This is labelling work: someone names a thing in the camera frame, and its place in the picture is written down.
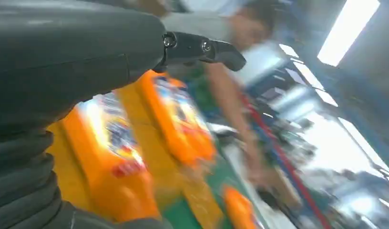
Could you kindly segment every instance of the green surface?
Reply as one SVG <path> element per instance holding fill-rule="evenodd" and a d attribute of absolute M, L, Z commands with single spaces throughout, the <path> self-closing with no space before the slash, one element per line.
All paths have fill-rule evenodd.
<path fill-rule="evenodd" d="M 213 112 L 218 108 L 205 77 L 193 78 L 186 81 L 190 96 L 196 102 L 202 113 Z"/>
<path fill-rule="evenodd" d="M 222 198 L 222 190 L 224 184 L 234 186 L 244 196 L 248 197 L 245 187 L 242 185 L 239 178 L 236 176 L 232 166 L 227 162 L 220 154 L 216 160 L 216 165 L 212 171 L 212 174 L 208 176 L 207 182 L 211 187 L 214 197 L 224 213 L 224 217 L 220 223 L 221 229 L 233 228 L 230 220 L 228 219 L 225 211 L 224 200 Z M 256 216 L 262 222 L 266 229 L 268 229 L 265 220 L 259 214 L 259 211 L 255 211 Z M 186 200 L 182 197 L 178 199 L 170 207 L 166 208 L 162 215 L 166 218 L 174 228 L 185 228 L 185 229 L 201 229 L 200 224 L 197 222 L 195 216 L 192 214 Z"/>

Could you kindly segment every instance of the person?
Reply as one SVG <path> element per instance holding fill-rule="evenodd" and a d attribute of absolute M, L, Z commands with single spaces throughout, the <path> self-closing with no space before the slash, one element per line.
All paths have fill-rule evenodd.
<path fill-rule="evenodd" d="M 254 0 L 246 3 L 236 13 L 220 17 L 212 12 L 166 13 L 162 22 L 170 31 L 202 35 L 232 43 L 241 51 L 261 43 L 272 36 L 275 22 L 274 2 Z M 244 156 L 248 178 L 256 186 L 268 187 L 264 178 L 264 159 L 260 156 L 259 139 L 242 113 L 241 89 L 220 63 L 205 64 L 209 88 L 230 125 L 238 131 L 244 142 Z"/>
<path fill-rule="evenodd" d="M 47 23 L 35 23 L 41 18 Z M 163 29 L 155 17 L 100 4 L 0 1 L 0 228 L 162 228 L 153 218 L 115 225 L 62 201 L 45 129 L 76 103 L 151 68 L 163 54 Z M 126 59 L 144 54 L 144 64 Z"/>

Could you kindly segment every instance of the ceiling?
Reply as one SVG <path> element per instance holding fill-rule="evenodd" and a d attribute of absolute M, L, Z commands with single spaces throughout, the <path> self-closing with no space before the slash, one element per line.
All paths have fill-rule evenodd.
<path fill-rule="evenodd" d="M 312 25 L 304 45 L 310 55 L 317 56 L 346 1 L 297 2 Z M 324 70 L 337 82 L 343 103 L 360 114 L 369 128 L 389 145 L 389 0 L 380 3 L 338 68 L 326 66 Z"/>

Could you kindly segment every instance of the gray shirt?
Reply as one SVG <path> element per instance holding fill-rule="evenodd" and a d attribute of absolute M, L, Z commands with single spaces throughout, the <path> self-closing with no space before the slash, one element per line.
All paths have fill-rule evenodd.
<path fill-rule="evenodd" d="M 186 32 L 213 40 L 231 41 L 227 19 L 211 12 L 169 13 L 162 22 L 169 31 Z"/>

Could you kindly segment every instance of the person's arm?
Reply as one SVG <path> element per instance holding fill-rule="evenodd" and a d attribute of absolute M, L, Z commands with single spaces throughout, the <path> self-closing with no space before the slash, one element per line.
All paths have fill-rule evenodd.
<path fill-rule="evenodd" d="M 238 131 L 244 142 L 244 157 L 248 167 L 249 180 L 258 186 L 267 186 L 264 169 L 266 161 L 261 156 L 259 139 L 251 129 L 240 99 L 240 88 L 221 63 L 205 64 L 206 75 L 212 94 L 230 125 Z"/>

